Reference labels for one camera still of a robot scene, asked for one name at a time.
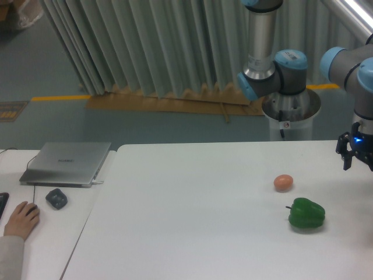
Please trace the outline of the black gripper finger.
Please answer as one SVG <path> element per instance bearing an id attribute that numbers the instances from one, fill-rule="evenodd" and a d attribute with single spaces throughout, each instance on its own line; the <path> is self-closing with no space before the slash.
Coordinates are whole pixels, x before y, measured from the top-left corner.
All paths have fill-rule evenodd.
<path id="1" fill-rule="evenodd" d="M 352 150 L 345 150 L 342 152 L 343 170 L 351 168 L 354 152 Z"/>
<path id="2" fill-rule="evenodd" d="M 344 132 L 340 136 L 338 136 L 337 139 L 337 145 L 336 145 L 336 153 L 340 155 L 344 155 L 348 152 L 347 150 L 347 144 L 350 142 L 350 133 Z"/>

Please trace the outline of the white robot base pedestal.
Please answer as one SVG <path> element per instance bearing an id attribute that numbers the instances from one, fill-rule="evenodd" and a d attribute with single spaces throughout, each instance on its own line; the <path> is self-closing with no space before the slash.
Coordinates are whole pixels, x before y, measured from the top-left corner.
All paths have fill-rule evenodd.
<path id="1" fill-rule="evenodd" d="M 264 97 L 262 110 L 269 120 L 270 140 L 311 140 L 313 121 L 320 109 L 321 99 L 311 89 L 292 96 L 275 92 Z"/>

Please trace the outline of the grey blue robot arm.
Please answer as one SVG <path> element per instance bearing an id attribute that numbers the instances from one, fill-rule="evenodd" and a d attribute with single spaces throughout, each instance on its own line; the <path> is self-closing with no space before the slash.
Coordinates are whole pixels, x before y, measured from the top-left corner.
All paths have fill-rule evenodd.
<path id="1" fill-rule="evenodd" d="M 249 11 L 248 62 L 237 75 L 249 100 L 263 99 L 265 115 L 280 134 L 291 124 L 312 118 L 319 97 L 306 88 L 307 58 L 297 50 L 272 53 L 276 12 L 282 1 L 244 1 Z M 354 96 L 353 124 L 337 139 L 336 152 L 345 170 L 353 159 L 372 165 L 372 2 L 325 1 L 324 5 L 362 42 L 353 50 L 333 47 L 321 58 L 320 70 L 330 82 Z"/>

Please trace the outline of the beige sleeved forearm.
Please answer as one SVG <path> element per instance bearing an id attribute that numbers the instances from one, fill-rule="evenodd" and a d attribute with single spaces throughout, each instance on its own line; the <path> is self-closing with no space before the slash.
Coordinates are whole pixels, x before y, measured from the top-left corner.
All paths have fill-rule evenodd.
<path id="1" fill-rule="evenodd" d="M 24 240 L 19 236 L 1 237 L 1 279 L 21 279 Z"/>

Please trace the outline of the person's hand on mouse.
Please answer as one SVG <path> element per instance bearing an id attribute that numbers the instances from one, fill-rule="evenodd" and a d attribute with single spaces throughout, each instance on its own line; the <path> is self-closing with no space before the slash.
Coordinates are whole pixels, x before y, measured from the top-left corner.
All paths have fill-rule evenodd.
<path id="1" fill-rule="evenodd" d="M 35 205 L 27 201 L 21 202 L 12 212 L 5 225 L 3 235 L 20 237 L 23 241 L 26 241 L 40 221 L 39 208 L 26 216 L 27 211 Z"/>

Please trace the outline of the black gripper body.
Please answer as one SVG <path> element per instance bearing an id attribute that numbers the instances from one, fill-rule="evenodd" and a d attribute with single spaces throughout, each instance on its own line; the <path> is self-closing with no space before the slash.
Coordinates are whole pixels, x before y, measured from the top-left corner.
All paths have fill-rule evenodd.
<path id="1" fill-rule="evenodd" d="M 372 171 L 372 120 L 354 117 L 353 121 L 350 135 L 352 154 Z"/>

